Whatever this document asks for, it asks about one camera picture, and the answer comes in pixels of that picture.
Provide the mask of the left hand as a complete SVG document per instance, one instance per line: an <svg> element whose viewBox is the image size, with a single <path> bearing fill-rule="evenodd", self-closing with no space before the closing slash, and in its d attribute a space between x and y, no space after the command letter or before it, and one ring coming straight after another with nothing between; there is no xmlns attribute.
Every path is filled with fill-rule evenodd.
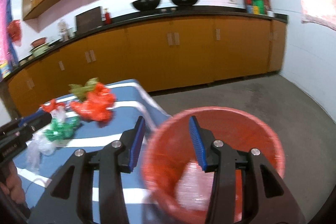
<svg viewBox="0 0 336 224"><path fill-rule="evenodd" d="M1 182L1 189L4 194L9 196L17 204L25 203L25 191L22 188L22 180L18 176L17 167L11 161L8 164L9 166L9 175L6 179L5 184Z"/></svg>

